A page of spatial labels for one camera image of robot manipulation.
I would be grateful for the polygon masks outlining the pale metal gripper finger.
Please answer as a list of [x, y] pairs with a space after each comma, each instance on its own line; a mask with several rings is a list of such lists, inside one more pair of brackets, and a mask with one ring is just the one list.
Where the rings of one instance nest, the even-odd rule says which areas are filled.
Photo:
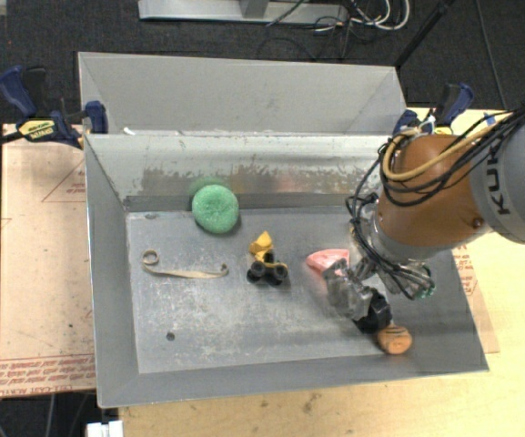
[[328, 301], [340, 316], [361, 320], [368, 316], [373, 290], [356, 285], [328, 285]]
[[328, 292], [355, 292], [358, 288], [355, 273], [345, 261], [334, 263], [321, 276]]

